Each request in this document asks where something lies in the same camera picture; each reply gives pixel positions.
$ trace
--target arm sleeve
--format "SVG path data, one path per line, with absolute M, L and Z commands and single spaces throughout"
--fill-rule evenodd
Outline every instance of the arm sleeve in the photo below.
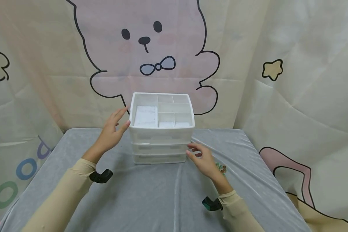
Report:
M 231 231 L 264 232 L 235 190 L 220 195 L 219 200 L 223 205 L 223 218 L 230 225 Z
M 93 181 L 89 175 L 96 165 L 79 159 L 73 168 L 68 169 L 50 196 L 32 215 L 22 232 L 60 232 L 66 229 L 77 205 Z

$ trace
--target blue bow tie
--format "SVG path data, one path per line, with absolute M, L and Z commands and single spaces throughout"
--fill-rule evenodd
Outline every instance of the blue bow tie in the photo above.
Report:
M 155 70 L 160 71 L 161 69 L 172 70 L 175 68 L 175 59 L 172 56 L 167 56 L 160 63 L 155 65 L 147 63 L 140 66 L 140 72 L 145 75 L 151 75 Z

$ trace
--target black clip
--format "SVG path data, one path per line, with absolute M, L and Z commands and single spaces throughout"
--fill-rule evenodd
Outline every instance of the black clip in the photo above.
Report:
M 223 205 L 221 205 L 221 202 L 218 198 L 215 199 L 215 201 L 210 200 L 209 197 L 206 197 L 202 204 L 204 207 L 209 211 L 216 211 L 216 210 L 223 210 Z
M 111 176 L 113 176 L 113 172 L 110 169 L 106 169 L 102 174 L 99 174 L 97 173 L 97 171 L 94 171 L 89 175 L 89 179 L 96 183 L 104 184 L 111 178 Z

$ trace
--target gray velvet tablecloth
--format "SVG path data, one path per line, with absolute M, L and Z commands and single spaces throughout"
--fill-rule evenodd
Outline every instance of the gray velvet tablecloth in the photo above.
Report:
M 0 232 L 26 224 L 65 171 L 95 142 L 100 129 L 70 129 L 50 154 L 17 203 L 1 220 Z M 195 130 L 194 142 L 212 149 L 227 166 L 226 177 L 266 232 L 310 231 L 242 130 Z M 97 165 L 113 171 L 105 184 L 94 183 L 76 209 L 67 232 L 228 231 L 220 210 L 201 201 L 217 197 L 210 180 L 192 161 L 135 165 L 129 133 Z

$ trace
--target plastic storage drawer unit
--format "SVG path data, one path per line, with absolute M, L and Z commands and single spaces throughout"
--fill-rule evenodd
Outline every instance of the plastic storage drawer unit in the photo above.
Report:
M 187 94 L 134 93 L 130 121 L 135 163 L 186 161 L 186 145 L 195 127 Z

